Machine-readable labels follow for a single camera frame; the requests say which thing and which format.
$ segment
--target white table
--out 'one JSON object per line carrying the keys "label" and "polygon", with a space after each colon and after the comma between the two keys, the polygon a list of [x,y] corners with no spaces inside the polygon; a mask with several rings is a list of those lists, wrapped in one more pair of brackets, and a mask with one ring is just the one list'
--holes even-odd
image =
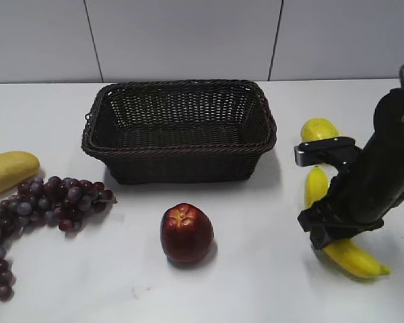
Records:
{"label": "white table", "polygon": [[[310,168],[293,155],[314,117],[363,145],[397,80],[262,82],[278,142],[250,180],[126,187],[80,149],[84,114],[102,86],[0,85],[0,153],[31,151],[46,176],[105,180],[119,200],[76,238],[43,227],[13,243],[15,295],[0,303],[0,323],[404,322],[404,204],[382,229],[356,238],[393,275],[351,281],[319,262],[296,221]],[[160,218],[180,202],[206,212],[218,245],[193,270],[173,267],[160,247]]]}

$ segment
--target banana tip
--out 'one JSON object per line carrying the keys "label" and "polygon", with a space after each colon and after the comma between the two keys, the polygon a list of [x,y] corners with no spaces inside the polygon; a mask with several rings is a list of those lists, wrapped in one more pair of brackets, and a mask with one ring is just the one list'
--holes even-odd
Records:
{"label": "banana tip", "polygon": [[380,274],[381,275],[390,275],[392,273],[392,269],[390,269],[388,266],[380,266]]}

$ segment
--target grout line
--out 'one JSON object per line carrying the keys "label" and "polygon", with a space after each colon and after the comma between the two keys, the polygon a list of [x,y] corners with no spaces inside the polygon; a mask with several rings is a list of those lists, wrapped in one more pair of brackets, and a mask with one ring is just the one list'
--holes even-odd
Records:
{"label": "grout line", "polygon": [[273,70],[273,67],[274,67],[274,56],[275,56],[275,50],[277,49],[278,34],[279,34],[279,31],[280,31],[281,18],[283,16],[284,1],[285,0],[281,0],[280,12],[279,12],[279,15],[278,15],[277,30],[275,31],[275,39],[274,39],[274,45],[273,45],[273,48],[272,48],[271,64],[269,66],[268,80],[267,81],[271,80],[271,74],[272,74],[272,70]]}
{"label": "grout line", "polygon": [[86,0],[83,0],[83,6],[84,6],[85,9],[86,9],[88,27],[90,28],[90,34],[92,35],[92,42],[93,42],[93,47],[94,47],[94,53],[96,54],[96,60],[97,60],[97,66],[98,66],[98,68],[99,68],[100,79],[102,80],[102,83],[104,83],[103,74],[102,74],[102,68],[100,67],[99,54],[97,53],[96,43],[94,42],[94,35],[93,35],[92,23],[91,23],[91,21],[90,21],[90,16],[88,15],[88,8],[87,8],[87,2],[86,2]]}

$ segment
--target basket rim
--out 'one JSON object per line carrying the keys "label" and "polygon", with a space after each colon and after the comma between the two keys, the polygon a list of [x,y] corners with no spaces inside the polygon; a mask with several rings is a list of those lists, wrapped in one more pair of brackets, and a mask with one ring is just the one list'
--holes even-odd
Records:
{"label": "basket rim", "polygon": [[[135,90],[150,89],[158,87],[181,87],[181,86],[194,85],[195,88],[201,86],[209,85],[247,85],[256,92],[256,95],[261,103],[261,108],[263,109],[265,115],[265,122],[268,126],[268,133],[265,140],[258,143],[248,143],[248,144],[216,144],[216,145],[175,145],[175,146],[151,146],[151,147],[100,147],[93,143],[92,136],[96,126],[96,121],[102,101],[104,97],[114,89],[129,89],[133,88]],[[277,141],[276,137],[277,125],[272,117],[271,111],[269,109],[268,100],[265,97],[262,89],[253,81],[248,80],[238,80],[238,79],[190,79],[182,81],[142,81],[142,82],[121,82],[107,85],[100,89],[96,95],[96,99],[91,107],[91,110],[86,114],[86,126],[83,130],[82,145],[81,148],[88,155],[93,157],[99,157],[101,155],[138,155],[143,157],[144,155],[162,155],[167,153],[168,155],[183,155],[183,154],[196,154],[196,153],[239,153],[239,154],[255,154],[260,155],[267,152],[273,148]]]}

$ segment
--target white tile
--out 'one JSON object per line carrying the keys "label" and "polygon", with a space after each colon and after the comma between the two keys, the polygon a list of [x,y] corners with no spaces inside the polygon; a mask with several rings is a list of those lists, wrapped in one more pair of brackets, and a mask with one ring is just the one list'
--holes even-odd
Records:
{"label": "white tile", "polygon": [[271,79],[396,77],[404,0],[287,0]]}
{"label": "white tile", "polygon": [[82,0],[0,0],[0,83],[100,81]]}
{"label": "white tile", "polygon": [[266,80],[281,0],[88,0],[105,81]]}

